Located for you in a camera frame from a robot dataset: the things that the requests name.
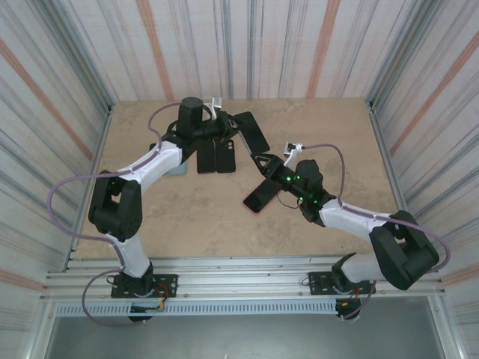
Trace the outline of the black phone case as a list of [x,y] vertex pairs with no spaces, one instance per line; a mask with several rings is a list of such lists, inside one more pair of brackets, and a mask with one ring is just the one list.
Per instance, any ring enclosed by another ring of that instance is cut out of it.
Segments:
[[234,141],[217,142],[215,147],[216,171],[220,174],[230,174],[236,171]]

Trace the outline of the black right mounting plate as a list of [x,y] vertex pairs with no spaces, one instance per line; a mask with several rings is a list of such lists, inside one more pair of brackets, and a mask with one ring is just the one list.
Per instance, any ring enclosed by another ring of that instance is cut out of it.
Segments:
[[313,271],[308,273],[308,286],[311,295],[359,295],[368,294],[373,284],[368,280],[353,283],[342,274],[332,271]]

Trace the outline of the black mounting plate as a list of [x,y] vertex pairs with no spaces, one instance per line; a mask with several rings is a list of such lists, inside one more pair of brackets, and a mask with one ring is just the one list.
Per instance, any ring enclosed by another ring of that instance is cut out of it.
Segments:
[[368,280],[353,283],[342,274],[332,271],[313,271],[308,273],[308,286],[311,295],[359,295],[368,294],[373,284]]
[[126,274],[108,276],[112,285],[112,298],[175,298],[179,276],[177,274],[152,274],[141,278]]

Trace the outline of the small black controller box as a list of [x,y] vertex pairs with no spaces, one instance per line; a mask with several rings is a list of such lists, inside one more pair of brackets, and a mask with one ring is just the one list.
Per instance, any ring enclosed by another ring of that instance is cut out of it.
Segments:
[[335,308],[338,312],[347,311],[352,312],[361,306],[360,299],[337,299]]

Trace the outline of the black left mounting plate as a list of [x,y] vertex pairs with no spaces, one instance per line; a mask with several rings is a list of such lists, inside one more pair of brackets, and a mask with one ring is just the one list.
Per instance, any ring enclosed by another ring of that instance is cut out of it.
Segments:
[[141,278],[126,274],[108,276],[112,285],[112,298],[175,298],[179,276],[177,274],[152,274]]

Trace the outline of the small circuit board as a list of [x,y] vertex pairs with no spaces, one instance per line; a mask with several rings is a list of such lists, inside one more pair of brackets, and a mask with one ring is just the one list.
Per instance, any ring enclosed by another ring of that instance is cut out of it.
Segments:
[[165,305],[160,302],[133,302],[130,307],[131,313],[155,313],[163,312]]

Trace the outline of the aluminium side rail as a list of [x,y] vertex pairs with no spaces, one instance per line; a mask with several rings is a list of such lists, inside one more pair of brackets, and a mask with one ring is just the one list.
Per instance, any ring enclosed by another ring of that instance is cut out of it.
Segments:
[[418,269],[421,264],[422,243],[427,237],[420,230],[408,227],[408,224],[417,223],[406,211],[407,207],[397,184],[391,159],[379,128],[378,117],[373,106],[368,102],[367,109],[373,126],[379,151],[384,162],[385,170],[391,190],[394,194],[398,211],[393,215],[386,215],[386,223],[373,229],[373,249],[381,269]]
[[[92,174],[95,174],[98,171],[98,168],[99,168],[99,165],[100,165],[100,162],[101,162],[101,158],[102,158],[102,155],[103,155],[104,147],[105,147],[105,144],[106,144],[106,139],[108,137],[109,128],[111,126],[112,119],[113,119],[113,116],[114,116],[114,112],[115,112],[115,105],[111,105],[109,107],[108,114],[105,118],[105,122],[103,124],[102,132],[100,133],[100,137],[99,137],[98,144],[97,144],[97,150],[94,154],[93,161],[91,163],[90,172]],[[85,223],[85,219],[87,218],[89,203],[90,203],[90,198],[91,198],[91,194],[92,194],[92,191],[93,191],[93,187],[94,187],[94,184],[91,182],[90,179],[87,179],[86,183],[85,183],[85,195],[84,195],[83,200],[81,202],[81,205],[80,205],[80,207],[77,211],[76,221],[75,221],[75,224],[74,224],[74,227],[73,227],[73,231],[76,232],[76,233],[82,233],[82,231],[83,231],[83,226],[84,226],[84,223]],[[71,238],[70,248],[69,248],[69,250],[67,252],[67,255],[66,255],[66,258],[64,260],[63,268],[61,270],[62,272],[65,272],[67,270],[71,259],[76,258],[76,252],[78,250],[80,241],[81,241],[80,238],[77,238],[77,237],[72,237]]]

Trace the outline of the aluminium rail frame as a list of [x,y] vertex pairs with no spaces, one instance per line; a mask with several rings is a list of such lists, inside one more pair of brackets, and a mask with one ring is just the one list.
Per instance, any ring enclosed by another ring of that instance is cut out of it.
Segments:
[[[170,257],[152,261],[157,274],[179,277],[178,301],[298,298],[310,294],[308,273],[327,271],[337,256]],[[88,281],[113,259],[72,259],[67,269],[46,276],[41,301],[78,301]]]

